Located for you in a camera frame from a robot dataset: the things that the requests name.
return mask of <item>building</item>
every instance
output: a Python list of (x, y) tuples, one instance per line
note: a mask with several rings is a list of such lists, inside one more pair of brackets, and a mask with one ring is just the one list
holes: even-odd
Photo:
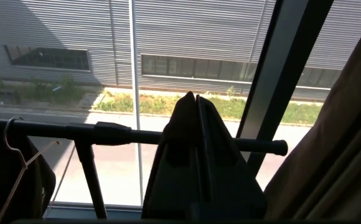
[[(248, 93), (274, 4), (136, 0), (139, 86)], [(128, 0), (0, 0), (0, 77), (130, 87), (128, 12)], [(324, 99), (360, 36), (361, 0), (335, 0), (294, 96)]]

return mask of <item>clothes hanger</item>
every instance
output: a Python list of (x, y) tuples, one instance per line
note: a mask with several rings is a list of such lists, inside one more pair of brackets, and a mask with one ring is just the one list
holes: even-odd
[(4, 128), (4, 144), (5, 144), (5, 146), (6, 146), (6, 148), (8, 150), (15, 152), (19, 156), (22, 168), (20, 170), (19, 175), (17, 176), (17, 179), (16, 179), (16, 181), (15, 181), (13, 187), (12, 187), (11, 192), (9, 193), (9, 196), (7, 197), (7, 199), (5, 201), (4, 206), (2, 207), (2, 209), (0, 211), (0, 222), (1, 222), (2, 218), (3, 218), (3, 216), (5, 215), (5, 212), (6, 212), (7, 208), (8, 208), (8, 206), (9, 206), (9, 204), (10, 204), (12, 198), (13, 198), (13, 195), (16, 192), (16, 189), (17, 189), (17, 187), (18, 187), (18, 185), (19, 185), (19, 183), (20, 183), (20, 181), (21, 181), (21, 179), (22, 179), (22, 177), (24, 175), (24, 172), (27, 170), (28, 166), (32, 162), (34, 162), (43, 152), (45, 152), (51, 145), (53, 145), (54, 143), (60, 144), (59, 141), (52, 141), (52, 142), (48, 143), (48, 145), (46, 145), (43, 148), (43, 150), (39, 151), (37, 154), (35, 154), (33, 157), (31, 157), (31, 159), (26, 161), (24, 159), (24, 156), (23, 156), (22, 152), (20, 151), (20, 149), (16, 149), (14, 147), (11, 147), (9, 145), (9, 143), (7, 142), (7, 131), (9, 130), (10, 125), (17, 119), (24, 120), (22, 117), (14, 116), (6, 123), (5, 128)]

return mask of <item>curtain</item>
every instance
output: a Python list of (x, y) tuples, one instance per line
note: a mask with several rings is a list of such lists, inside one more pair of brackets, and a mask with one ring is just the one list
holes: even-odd
[(361, 38), (265, 195), (267, 220), (361, 220)]

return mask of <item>concrete path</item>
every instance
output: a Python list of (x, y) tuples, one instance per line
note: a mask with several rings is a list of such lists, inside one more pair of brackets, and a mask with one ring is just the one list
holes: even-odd
[[(9, 119), (12, 116), (22, 116), (25, 119), (42, 122), (59, 123), (91, 123), (98, 121), (114, 122), (126, 126), (134, 127), (134, 116), (120, 114), (58, 114), (49, 111), (31, 110), (0, 110), (0, 118)], [(150, 131), (162, 131), (169, 118), (141, 117), (141, 129)], [(230, 134), (236, 135), (238, 122), (225, 123)], [(274, 139), (284, 139), (289, 144), (289, 151), (303, 138), (309, 128), (280, 126)], [(52, 139), (31, 137), (34, 144), (42, 149)], [(70, 159), (73, 149), (73, 142), (60, 139), (61, 145), (52, 146), (44, 157), (57, 176), (57, 185), (63, 176), (65, 166)], [(156, 152), (155, 145), (142, 144), (143, 158), (143, 185), (146, 184), (151, 170), (151, 164)], [(124, 146), (93, 146), (95, 152), (95, 162), (100, 179), (101, 190), (105, 203), (113, 205), (140, 205), (139, 198), (139, 177), (138, 165), (135, 154), (135, 145)], [(284, 157), (268, 155), (257, 176), (257, 180), (264, 189), (277, 168), (283, 162)], [(77, 152), (74, 152), (68, 166), (63, 184), (59, 190), (56, 201), (62, 202), (84, 202), (90, 203), (91, 198), (88, 186), (83, 174), (81, 163), (78, 160)]]

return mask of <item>building window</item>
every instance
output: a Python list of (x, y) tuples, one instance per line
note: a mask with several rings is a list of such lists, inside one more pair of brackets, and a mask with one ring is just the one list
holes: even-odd
[(12, 65), (89, 70), (86, 50), (5, 45)]
[(245, 62), (142, 55), (142, 75), (249, 81), (246, 68)]

